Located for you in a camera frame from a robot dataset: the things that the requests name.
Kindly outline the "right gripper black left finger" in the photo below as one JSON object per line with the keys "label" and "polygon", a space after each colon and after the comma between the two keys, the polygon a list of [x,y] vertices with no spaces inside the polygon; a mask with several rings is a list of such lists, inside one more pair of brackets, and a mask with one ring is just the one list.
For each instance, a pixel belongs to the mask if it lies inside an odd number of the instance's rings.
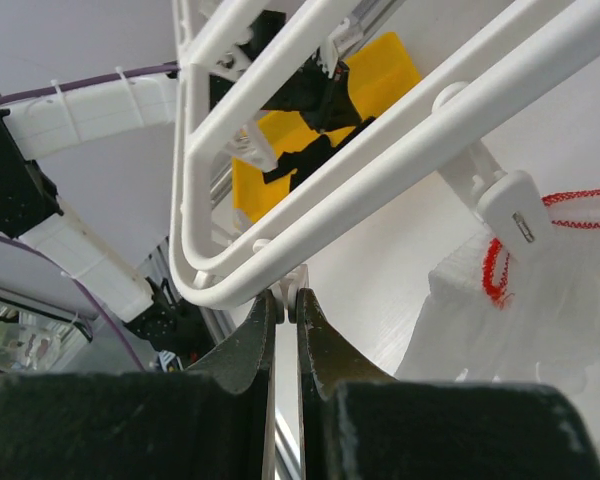
{"label": "right gripper black left finger", "polygon": [[231,479],[176,373],[0,375],[0,479]]}

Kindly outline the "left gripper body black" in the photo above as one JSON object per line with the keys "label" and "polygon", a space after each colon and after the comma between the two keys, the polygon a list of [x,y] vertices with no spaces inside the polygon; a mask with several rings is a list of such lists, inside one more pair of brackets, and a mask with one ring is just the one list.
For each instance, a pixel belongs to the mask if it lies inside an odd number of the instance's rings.
{"label": "left gripper body black", "polygon": [[318,133],[357,128],[366,119],[349,94],[350,67],[338,60],[332,76],[316,55],[304,64],[264,103],[262,111],[296,112]]}

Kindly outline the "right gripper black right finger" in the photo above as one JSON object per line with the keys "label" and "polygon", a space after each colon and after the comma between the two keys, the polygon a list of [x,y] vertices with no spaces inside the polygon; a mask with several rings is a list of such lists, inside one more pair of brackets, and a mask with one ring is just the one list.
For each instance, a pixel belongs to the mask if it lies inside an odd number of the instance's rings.
{"label": "right gripper black right finger", "polygon": [[557,389],[400,381],[296,298],[306,479],[600,479],[583,420]]}

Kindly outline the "white plastic clip hanger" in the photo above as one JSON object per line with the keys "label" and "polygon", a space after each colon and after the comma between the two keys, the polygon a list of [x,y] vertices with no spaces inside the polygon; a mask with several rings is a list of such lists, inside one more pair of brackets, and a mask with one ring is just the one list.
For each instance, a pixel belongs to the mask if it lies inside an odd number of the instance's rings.
{"label": "white plastic clip hanger", "polygon": [[232,308],[600,56],[600,1],[516,1],[430,74],[384,35],[348,63],[351,1],[306,1],[211,99],[211,68],[265,10],[172,5],[169,269],[188,302]]}

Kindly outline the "white hanger clip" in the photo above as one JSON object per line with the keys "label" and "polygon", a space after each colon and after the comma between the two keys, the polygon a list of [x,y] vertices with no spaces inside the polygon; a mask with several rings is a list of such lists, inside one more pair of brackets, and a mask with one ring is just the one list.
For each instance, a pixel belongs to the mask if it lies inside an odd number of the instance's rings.
{"label": "white hanger clip", "polygon": [[300,290],[308,287],[309,271],[306,264],[297,266],[269,287],[276,302],[277,324],[297,322],[297,297]]}

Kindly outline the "black sock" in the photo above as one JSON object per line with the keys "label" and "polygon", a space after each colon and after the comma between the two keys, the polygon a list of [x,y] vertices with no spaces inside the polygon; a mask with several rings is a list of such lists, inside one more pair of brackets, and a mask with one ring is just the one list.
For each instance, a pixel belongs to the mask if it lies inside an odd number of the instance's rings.
{"label": "black sock", "polygon": [[373,116],[365,119],[337,145],[332,145],[330,138],[322,134],[301,151],[284,152],[278,160],[277,168],[262,174],[264,184],[268,185],[283,177],[289,177],[289,191],[293,191],[375,120]]}

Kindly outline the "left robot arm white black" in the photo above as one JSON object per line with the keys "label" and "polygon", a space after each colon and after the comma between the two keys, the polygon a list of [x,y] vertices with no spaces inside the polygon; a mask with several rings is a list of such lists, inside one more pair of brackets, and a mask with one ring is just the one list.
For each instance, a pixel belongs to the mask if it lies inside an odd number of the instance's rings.
{"label": "left robot arm white black", "polygon": [[123,195],[138,198],[152,185],[127,185],[98,162],[93,172],[79,168],[61,188],[44,172],[43,158],[171,123],[176,175],[193,166],[192,152],[209,146],[274,180],[284,173],[282,158],[256,124],[228,118],[225,107],[242,91],[248,68],[270,70],[275,49],[285,72],[259,97],[262,109],[296,112],[318,133],[361,121],[349,97],[348,66],[339,57],[341,28],[319,33],[311,21],[287,19],[261,2],[226,1],[195,33],[182,2],[174,12],[174,62],[0,96],[0,242],[55,265],[103,318],[120,319],[123,330],[140,338],[151,325],[161,334],[179,326],[177,306],[93,232],[71,203],[124,214]]}

